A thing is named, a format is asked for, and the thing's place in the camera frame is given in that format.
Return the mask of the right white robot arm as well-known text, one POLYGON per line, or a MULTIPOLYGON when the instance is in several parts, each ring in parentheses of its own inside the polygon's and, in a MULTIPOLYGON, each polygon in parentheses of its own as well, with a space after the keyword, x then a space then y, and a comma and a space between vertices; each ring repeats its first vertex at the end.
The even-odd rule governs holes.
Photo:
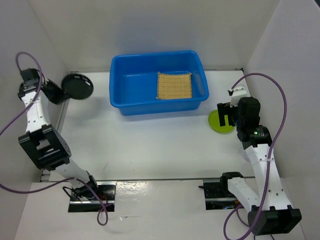
POLYGON ((272 150, 272 137, 260 124, 260 102, 253 97, 240 98, 237 106, 217 104, 219 125, 236 127, 237 137, 252 165, 258 187, 255 193, 239 172, 224 172, 219 191, 235 196, 247 211, 249 228, 254 236, 288 234, 301 220, 283 188, 272 150))

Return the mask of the square bamboo mat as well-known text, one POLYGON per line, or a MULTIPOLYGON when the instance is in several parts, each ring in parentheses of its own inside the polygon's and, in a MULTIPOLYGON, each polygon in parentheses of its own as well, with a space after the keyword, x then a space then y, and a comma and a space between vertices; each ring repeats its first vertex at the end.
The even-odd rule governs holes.
POLYGON ((191 99, 193 97, 192 73, 157 73, 158 100, 191 99))

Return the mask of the black round plate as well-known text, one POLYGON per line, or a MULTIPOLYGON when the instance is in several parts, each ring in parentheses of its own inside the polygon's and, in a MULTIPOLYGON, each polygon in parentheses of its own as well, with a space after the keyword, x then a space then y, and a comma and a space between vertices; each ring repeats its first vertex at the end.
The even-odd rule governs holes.
POLYGON ((75 100, 87 99, 94 91, 92 81, 79 73, 66 75, 61 82, 61 88, 66 96, 75 100))

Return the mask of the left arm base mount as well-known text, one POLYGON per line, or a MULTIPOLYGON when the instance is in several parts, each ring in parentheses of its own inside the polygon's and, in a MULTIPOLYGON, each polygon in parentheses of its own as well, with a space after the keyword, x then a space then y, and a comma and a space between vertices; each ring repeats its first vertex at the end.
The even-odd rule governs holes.
MULTIPOLYGON (((103 202, 108 212, 114 212, 117 183, 115 181, 98 181, 97 185, 99 199, 103 202)), ((62 189, 69 197, 69 213, 93 213, 103 210, 96 197, 87 199, 77 196, 70 187, 63 186, 62 189)))

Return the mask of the blue plastic bin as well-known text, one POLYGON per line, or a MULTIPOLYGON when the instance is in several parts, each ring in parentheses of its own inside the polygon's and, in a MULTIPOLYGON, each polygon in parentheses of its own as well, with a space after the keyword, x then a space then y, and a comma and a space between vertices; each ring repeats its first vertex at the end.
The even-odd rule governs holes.
POLYGON ((109 101, 124 116, 198 109, 209 97, 208 81, 192 50, 117 55, 109 71, 109 101), (160 77, 187 77, 191 97, 160 97, 160 77))

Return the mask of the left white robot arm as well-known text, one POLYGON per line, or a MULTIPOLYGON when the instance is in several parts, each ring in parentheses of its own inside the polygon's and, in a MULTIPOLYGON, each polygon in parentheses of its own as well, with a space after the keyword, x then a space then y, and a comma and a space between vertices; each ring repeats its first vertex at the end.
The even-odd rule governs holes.
POLYGON ((56 172, 69 178, 77 198, 94 200, 100 193, 94 177, 81 169, 72 159, 72 152, 50 123, 48 104, 60 105, 69 99, 85 100, 94 90, 92 81, 79 73, 66 75, 61 85, 43 77, 35 68, 22 70, 23 82, 18 97, 27 109, 25 134, 18 138, 22 149, 40 170, 56 172))

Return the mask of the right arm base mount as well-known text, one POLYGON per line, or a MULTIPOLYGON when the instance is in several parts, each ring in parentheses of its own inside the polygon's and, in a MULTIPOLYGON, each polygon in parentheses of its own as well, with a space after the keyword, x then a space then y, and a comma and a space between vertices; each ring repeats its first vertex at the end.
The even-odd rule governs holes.
POLYGON ((239 205, 234 195, 223 192, 218 178, 204 179, 198 188, 203 191, 207 211, 235 209, 239 205))

